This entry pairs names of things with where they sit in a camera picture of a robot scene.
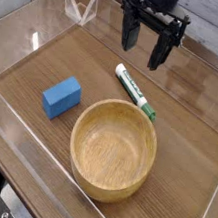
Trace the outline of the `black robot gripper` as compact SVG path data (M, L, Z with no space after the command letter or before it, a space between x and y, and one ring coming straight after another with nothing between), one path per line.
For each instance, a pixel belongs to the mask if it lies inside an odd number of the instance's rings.
M178 0L123 0L122 47L125 51L136 45L140 23L156 33L161 33L151 53L149 69L156 70L165 62L173 48L182 43L191 19L177 4Z

